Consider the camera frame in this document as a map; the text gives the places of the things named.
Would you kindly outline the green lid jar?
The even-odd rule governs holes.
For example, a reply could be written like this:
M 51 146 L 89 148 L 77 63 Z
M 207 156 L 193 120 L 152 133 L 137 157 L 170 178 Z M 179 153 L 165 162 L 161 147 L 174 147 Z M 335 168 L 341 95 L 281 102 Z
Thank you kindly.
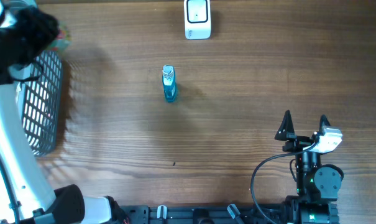
M 47 47 L 47 50 L 62 54 L 71 44 L 71 32 L 65 23 L 61 22 L 58 26 L 59 34 L 56 39 Z

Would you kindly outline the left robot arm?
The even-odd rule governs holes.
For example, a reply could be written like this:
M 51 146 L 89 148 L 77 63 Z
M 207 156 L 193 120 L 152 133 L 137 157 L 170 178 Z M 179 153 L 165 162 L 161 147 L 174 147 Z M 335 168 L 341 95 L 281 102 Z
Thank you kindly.
M 53 189 L 26 138 L 9 69 L 32 64 L 58 33 L 56 18 L 35 6 L 13 14 L 0 1 L 0 223 L 129 223 L 112 197 Z

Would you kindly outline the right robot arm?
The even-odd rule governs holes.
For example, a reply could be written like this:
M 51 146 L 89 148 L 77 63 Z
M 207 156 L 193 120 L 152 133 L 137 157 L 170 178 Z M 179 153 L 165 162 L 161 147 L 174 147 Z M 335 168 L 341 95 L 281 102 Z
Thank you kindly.
M 344 173 L 332 164 L 322 164 L 321 156 L 335 150 L 342 142 L 340 129 L 332 127 L 325 115 L 312 136 L 295 134 L 290 112 L 285 111 L 275 139 L 284 141 L 284 152 L 293 153 L 296 166 L 296 196 L 287 196 L 280 215 L 282 223 L 339 223 L 338 191 Z

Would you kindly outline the blue bottle with white cap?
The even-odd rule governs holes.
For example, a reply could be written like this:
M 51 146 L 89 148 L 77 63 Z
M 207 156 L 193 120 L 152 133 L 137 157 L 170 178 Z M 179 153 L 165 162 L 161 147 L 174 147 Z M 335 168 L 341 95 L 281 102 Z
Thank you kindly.
M 163 92 L 167 102 L 176 100 L 178 89 L 176 84 L 175 68 L 172 65 L 164 65 L 162 68 Z

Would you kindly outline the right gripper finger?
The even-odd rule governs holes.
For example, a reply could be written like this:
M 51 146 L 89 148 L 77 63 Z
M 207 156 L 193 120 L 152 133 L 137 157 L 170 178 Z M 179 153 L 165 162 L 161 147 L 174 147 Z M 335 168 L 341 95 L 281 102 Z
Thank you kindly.
M 293 120 L 289 110 L 285 111 L 282 123 L 275 135 L 275 140 L 278 141 L 292 141 L 295 139 L 295 130 L 293 127 Z
M 325 114 L 322 114 L 319 120 L 319 132 L 322 133 L 324 127 L 330 126 L 330 122 L 328 121 L 327 117 Z

